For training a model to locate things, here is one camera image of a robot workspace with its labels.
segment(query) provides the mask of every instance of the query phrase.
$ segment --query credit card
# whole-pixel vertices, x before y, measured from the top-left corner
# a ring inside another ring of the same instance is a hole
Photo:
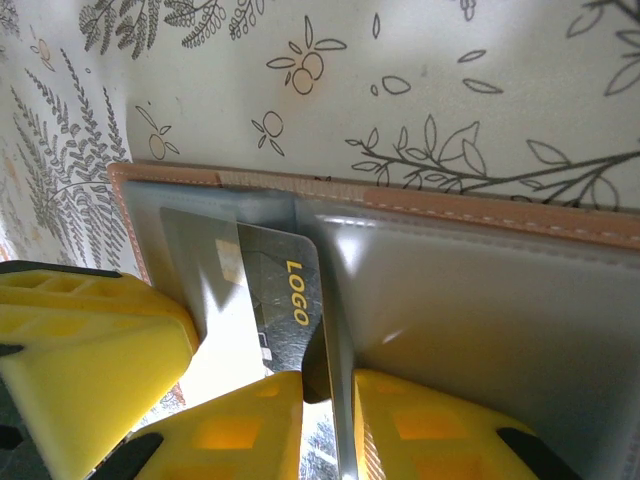
[[[238,223],[262,360],[271,372],[302,370],[322,321],[320,268],[306,237]]]

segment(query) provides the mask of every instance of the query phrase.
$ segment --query wallet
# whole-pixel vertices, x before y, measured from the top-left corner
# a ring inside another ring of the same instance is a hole
[[[140,275],[188,304],[201,335],[207,300],[190,296],[167,209],[313,242],[341,478],[357,478],[355,368],[512,416],[583,479],[640,471],[640,218],[232,169],[109,172]],[[206,359],[233,369],[224,391],[264,375],[241,341],[252,322]]]

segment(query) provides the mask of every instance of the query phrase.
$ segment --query patterned wallpaper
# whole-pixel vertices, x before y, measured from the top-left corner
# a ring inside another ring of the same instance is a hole
[[[640,207],[635,0],[0,0],[0,257],[135,273],[132,158]]]

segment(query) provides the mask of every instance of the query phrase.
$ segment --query floral wallpaper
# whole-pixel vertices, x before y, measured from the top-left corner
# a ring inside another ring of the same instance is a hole
[[[640,207],[635,0],[0,0],[0,259],[136,273],[155,159]]]

